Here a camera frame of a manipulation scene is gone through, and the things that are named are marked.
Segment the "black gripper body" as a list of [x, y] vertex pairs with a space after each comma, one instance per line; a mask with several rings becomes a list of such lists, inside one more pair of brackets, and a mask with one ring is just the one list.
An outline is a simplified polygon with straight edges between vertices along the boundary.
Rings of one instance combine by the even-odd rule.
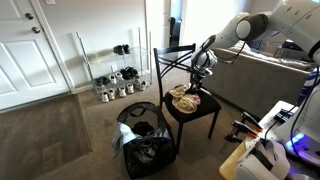
[[207, 75], [212, 75], [212, 74], [213, 72], [208, 68], [206, 68], [205, 70], [194, 70], [192, 72], [190, 88], [199, 90], [202, 87], [202, 79]]

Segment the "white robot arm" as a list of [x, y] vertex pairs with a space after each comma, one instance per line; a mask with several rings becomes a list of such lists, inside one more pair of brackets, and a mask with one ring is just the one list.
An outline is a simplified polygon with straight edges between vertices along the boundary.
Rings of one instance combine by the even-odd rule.
[[273, 11], [240, 12], [192, 54], [192, 72], [202, 79], [216, 60], [212, 49], [229, 48], [239, 41], [252, 41], [279, 32], [297, 44], [320, 65], [320, 4], [313, 0], [282, 0]]

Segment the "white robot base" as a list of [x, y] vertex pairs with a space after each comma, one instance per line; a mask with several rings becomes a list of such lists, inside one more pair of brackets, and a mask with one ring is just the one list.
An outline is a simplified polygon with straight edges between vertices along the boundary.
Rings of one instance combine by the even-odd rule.
[[319, 69], [307, 78], [297, 101], [298, 109], [275, 134], [288, 153], [320, 167], [320, 85]]

